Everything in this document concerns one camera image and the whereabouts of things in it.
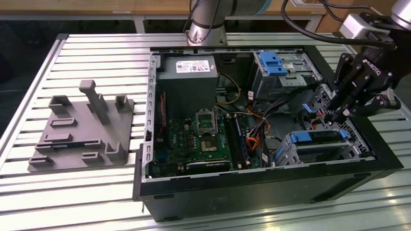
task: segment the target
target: green motherboard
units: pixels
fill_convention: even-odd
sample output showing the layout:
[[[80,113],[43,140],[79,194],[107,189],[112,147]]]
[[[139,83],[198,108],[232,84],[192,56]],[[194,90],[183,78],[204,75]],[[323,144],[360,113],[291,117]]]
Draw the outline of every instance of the green motherboard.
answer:
[[[155,165],[152,166],[155,177],[183,175],[184,166],[199,162],[228,161],[230,170],[236,170],[224,120],[223,116],[214,117],[211,113],[168,121],[164,145],[158,145],[155,148]],[[246,116],[239,116],[238,121],[242,127],[240,133],[246,136],[250,131],[248,119]],[[212,132],[202,133],[203,130],[212,130]],[[258,167],[258,159],[250,158],[248,160],[248,168]]]

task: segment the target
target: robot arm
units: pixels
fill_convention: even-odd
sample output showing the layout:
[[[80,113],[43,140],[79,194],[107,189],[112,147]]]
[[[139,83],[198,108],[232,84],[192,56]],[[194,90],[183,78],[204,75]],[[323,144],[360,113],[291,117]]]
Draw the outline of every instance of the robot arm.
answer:
[[[271,0],[196,0],[187,33],[190,46],[227,46],[224,19],[263,13]]]
[[[346,38],[390,42],[396,48],[363,47],[355,56],[342,54],[328,105],[334,114],[326,117],[331,123],[347,116],[371,116],[400,108],[394,89],[411,73],[411,0],[396,2],[391,17],[348,15],[340,32]]]

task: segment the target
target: slotted aluminum surface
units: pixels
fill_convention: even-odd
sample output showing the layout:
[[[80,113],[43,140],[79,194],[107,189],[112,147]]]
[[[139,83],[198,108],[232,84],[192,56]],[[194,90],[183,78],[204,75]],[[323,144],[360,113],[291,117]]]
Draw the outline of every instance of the slotted aluminum surface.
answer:
[[[230,45],[315,45],[336,68],[346,46],[294,34],[228,34]],[[411,122],[408,111],[371,118],[406,166],[336,201],[156,223],[132,202],[136,149],[143,137],[150,47],[184,46],[182,34],[71,35],[58,41],[39,73],[39,86],[0,157],[0,230],[406,230],[411,222]],[[29,173],[53,94],[83,101],[76,86],[94,79],[107,100],[135,100],[130,159],[123,167],[60,173]]]

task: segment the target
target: chip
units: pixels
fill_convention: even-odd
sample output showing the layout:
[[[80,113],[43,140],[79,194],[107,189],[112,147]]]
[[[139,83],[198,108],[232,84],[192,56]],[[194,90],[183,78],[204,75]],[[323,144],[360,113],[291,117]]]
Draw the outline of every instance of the chip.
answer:
[[[215,136],[203,136],[200,138],[203,152],[214,152],[218,150],[218,140]]]

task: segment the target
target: gray plastic stand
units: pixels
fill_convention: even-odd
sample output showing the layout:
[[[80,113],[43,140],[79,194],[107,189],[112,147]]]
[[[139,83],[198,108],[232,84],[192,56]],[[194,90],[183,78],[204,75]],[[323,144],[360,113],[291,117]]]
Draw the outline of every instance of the gray plastic stand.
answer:
[[[134,100],[116,96],[106,101],[94,80],[82,80],[79,90],[90,102],[53,96],[52,110],[29,172],[124,165],[128,159]]]

